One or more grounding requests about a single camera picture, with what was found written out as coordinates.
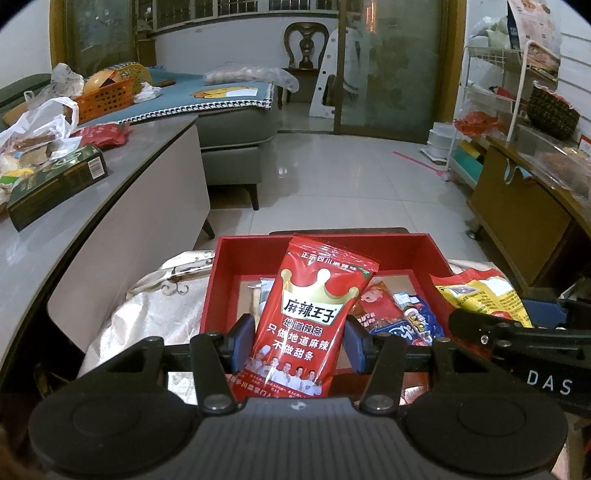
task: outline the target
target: orange basket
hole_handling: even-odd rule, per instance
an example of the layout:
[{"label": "orange basket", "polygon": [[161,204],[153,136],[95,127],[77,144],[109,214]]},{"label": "orange basket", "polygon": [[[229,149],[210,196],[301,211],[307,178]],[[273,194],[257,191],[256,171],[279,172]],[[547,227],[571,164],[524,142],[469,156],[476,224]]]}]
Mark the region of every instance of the orange basket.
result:
[{"label": "orange basket", "polygon": [[107,113],[123,110],[134,103],[134,80],[111,83],[97,91],[75,98],[79,107],[78,123],[84,124]]}]

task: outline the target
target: barcode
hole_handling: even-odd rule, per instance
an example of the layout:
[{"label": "barcode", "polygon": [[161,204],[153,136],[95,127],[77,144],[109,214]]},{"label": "barcode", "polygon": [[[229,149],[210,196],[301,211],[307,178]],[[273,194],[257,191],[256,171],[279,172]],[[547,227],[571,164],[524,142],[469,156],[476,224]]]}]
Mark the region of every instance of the barcode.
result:
[{"label": "barcode", "polygon": [[90,175],[92,176],[93,180],[96,180],[105,174],[105,170],[103,169],[103,164],[100,161],[100,158],[90,160],[88,162],[88,169],[90,170]]}]

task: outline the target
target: wooden chair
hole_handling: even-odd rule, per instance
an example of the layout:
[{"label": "wooden chair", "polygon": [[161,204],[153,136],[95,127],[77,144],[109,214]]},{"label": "wooden chair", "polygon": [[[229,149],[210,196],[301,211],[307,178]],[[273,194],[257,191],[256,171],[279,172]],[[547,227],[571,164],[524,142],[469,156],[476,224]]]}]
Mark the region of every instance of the wooden chair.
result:
[{"label": "wooden chair", "polygon": [[[291,51],[290,46],[290,38],[293,32],[299,32],[302,36],[300,40],[300,49],[302,59],[298,67],[296,67],[296,59],[294,57],[293,51]],[[322,50],[320,51],[320,56],[318,57],[318,68],[314,68],[314,64],[312,63],[311,56],[314,52],[314,40],[312,37],[316,32],[320,32],[324,35],[324,44],[322,45]],[[291,73],[294,77],[299,76],[311,76],[317,77],[318,72],[322,66],[322,59],[324,58],[324,51],[326,50],[326,45],[329,42],[329,30],[326,26],[322,23],[318,22],[295,22],[285,29],[285,33],[283,34],[283,44],[285,45],[285,50],[290,58],[289,66],[284,69],[287,72]],[[277,86],[277,106],[279,109],[283,107],[283,87]],[[291,92],[287,90],[287,103],[289,103],[291,99]]]}]

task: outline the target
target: red packaging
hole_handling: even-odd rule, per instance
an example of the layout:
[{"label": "red packaging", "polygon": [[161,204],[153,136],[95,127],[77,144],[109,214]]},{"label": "red packaging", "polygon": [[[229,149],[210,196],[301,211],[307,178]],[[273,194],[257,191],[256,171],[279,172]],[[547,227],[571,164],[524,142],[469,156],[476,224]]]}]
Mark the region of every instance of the red packaging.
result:
[{"label": "red packaging", "polygon": [[96,148],[124,145],[129,134],[129,124],[102,124],[80,128],[72,135],[82,137],[80,146],[92,144]]},{"label": "red packaging", "polygon": [[378,270],[360,255],[295,236],[267,299],[236,398],[328,395],[347,313]]}]

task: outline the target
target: blue snack package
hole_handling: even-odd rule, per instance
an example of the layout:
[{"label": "blue snack package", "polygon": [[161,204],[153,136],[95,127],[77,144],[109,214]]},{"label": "blue snack package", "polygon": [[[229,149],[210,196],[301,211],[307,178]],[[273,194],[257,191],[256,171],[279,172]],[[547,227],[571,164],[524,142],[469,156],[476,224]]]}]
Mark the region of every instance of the blue snack package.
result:
[{"label": "blue snack package", "polygon": [[443,328],[437,323],[437,319],[427,302],[418,296],[411,296],[410,300],[413,309],[418,311],[417,314],[413,315],[413,322],[422,326],[421,331],[415,328],[407,319],[401,319],[391,325],[372,329],[369,333],[374,335],[379,332],[388,332],[404,338],[410,345],[419,346],[430,346],[434,338],[445,336]]}]

